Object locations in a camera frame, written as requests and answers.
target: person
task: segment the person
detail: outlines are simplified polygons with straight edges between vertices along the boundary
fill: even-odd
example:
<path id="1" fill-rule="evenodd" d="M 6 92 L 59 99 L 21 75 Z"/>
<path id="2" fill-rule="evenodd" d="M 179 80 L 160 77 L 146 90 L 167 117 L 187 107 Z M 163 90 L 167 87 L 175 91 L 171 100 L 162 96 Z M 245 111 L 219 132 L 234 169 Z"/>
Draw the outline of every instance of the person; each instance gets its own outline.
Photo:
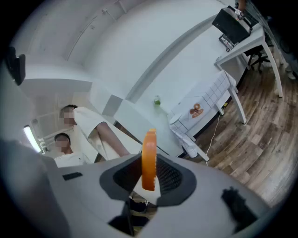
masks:
<path id="1" fill-rule="evenodd" d="M 89 143 L 106 159 L 115 159 L 130 153 L 118 139 L 113 125 L 105 119 L 85 108 L 67 105 L 61 109 L 60 116 L 68 126 L 78 126 Z"/>
<path id="2" fill-rule="evenodd" d="M 64 153 L 64 155 L 54 158 L 58 168 L 91 164 L 84 153 L 72 151 L 70 138 L 66 133 L 55 135 L 54 140 L 55 145 Z"/>
<path id="3" fill-rule="evenodd" d="M 285 71 L 289 79 L 298 79 L 298 60 L 295 56 L 297 44 L 291 44 L 293 37 L 291 32 L 294 30 L 290 26 L 290 19 L 294 19 L 296 6 L 287 6 L 274 1 L 257 0 L 236 0 L 236 8 L 244 13 L 250 22 L 259 22 L 264 31 L 269 35 L 273 45 L 283 55 L 288 63 Z M 288 13 L 285 18 L 281 13 Z M 269 26 L 265 16 L 271 17 Z"/>

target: orange plastic part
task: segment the orange plastic part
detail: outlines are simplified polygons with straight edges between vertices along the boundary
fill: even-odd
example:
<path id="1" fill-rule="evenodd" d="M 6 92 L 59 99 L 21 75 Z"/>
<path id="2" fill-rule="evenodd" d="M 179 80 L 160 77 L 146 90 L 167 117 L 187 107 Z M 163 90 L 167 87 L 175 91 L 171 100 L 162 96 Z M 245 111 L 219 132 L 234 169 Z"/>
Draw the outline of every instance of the orange plastic part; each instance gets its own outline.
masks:
<path id="1" fill-rule="evenodd" d="M 142 187 L 154 191 L 156 176 L 156 129 L 150 129 L 142 147 Z"/>

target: dark hair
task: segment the dark hair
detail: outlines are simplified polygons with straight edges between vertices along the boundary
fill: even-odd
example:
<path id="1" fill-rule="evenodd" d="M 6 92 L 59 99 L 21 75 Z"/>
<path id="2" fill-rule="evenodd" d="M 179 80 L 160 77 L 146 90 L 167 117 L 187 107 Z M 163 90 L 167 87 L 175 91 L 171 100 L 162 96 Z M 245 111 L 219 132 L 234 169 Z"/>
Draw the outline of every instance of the dark hair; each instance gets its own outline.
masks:
<path id="1" fill-rule="evenodd" d="M 66 133 L 59 133 L 59 134 L 55 135 L 54 140 L 56 141 L 59 136 L 65 136 L 69 140 L 69 145 L 70 145 L 69 135 L 67 135 Z"/>
<path id="2" fill-rule="evenodd" d="M 63 112 L 66 108 L 69 108 L 69 107 L 77 108 L 78 106 L 77 106 L 77 105 L 69 104 L 69 105 L 65 106 L 64 108 L 62 108 L 62 109 L 60 110 L 60 117 L 61 117 L 61 118 L 62 118 L 62 112 Z"/>

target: power cord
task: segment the power cord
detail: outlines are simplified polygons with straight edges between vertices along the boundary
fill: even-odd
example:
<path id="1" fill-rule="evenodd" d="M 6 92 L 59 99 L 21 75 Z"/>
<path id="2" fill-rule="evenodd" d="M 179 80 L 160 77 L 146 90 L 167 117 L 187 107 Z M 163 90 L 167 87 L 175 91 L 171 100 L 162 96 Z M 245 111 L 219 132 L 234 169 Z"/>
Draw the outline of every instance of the power cord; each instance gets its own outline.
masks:
<path id="1" fill-rule="evenodd" d="M 224 112 L 224 110 L 225 110 L 227 104 L 228 104 L 228 103 L 225 103 L 225 104 L 224 104 L 224 106 L 223 106 L 223 112 Z M 209 151 L 209 149 L 210 149 L 210 147 L 211 147 L 211 145 L 212 145 L 212 141 L 213 141 L 213 138 L 214 138 L 214 136 L 215 136 L 215 132 L 216 132 L 216 129 L 217 129 L 217 126 L 218 126 L 218 123 L 219 123 L 219 118 L 220 118 L 220 116 L 221 116 L 221 114 L 220 114 L 219 117 L 218 117 L 217 125 L 216 125 L 216 127 L 215 127 L 214 134 L 213 134 L 212 139 L 211 139 L 211 141 L 210 141 L 210 146 L 209 146 L 209 148 L 208 148 L 208 150 L 207 150 L 207 152 L 206 152 L 206 155 L 208 154 L 208 151 Z"/>

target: white t-shirt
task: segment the white t-shirt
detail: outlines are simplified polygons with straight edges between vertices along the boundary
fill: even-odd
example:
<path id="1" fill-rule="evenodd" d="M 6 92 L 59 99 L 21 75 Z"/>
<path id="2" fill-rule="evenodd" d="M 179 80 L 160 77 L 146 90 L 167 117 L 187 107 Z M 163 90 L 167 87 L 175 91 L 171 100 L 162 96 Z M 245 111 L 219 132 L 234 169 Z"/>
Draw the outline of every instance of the white t-shirt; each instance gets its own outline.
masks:
<path id="1" fill-rule="evenodd" d="M 103 121 L 108 124 L 108 126 L 115 133 L 115 135 L 118 137 L 118 139 L 121 141 L 121 143 L 124 145 L 129 153 L 138 154 L 141 149 L 141 145 L 138 142 L 107 122 L 101 115 L 85 107 L 77 107 L 74 109 L 74 120 L 88 142 L 106 160 L 118 158 L 119 155 L 106 141 L 102 141 L 100 139 L 99 134 L 95 129 L 96 126 Z"/>
<path id="2" fill-rule="evenodd" d="M 91 164 L 90 160 L 82 152 L 64 154 L 57 158 L 54 158 L 54 160 L 58 168 Z"/>

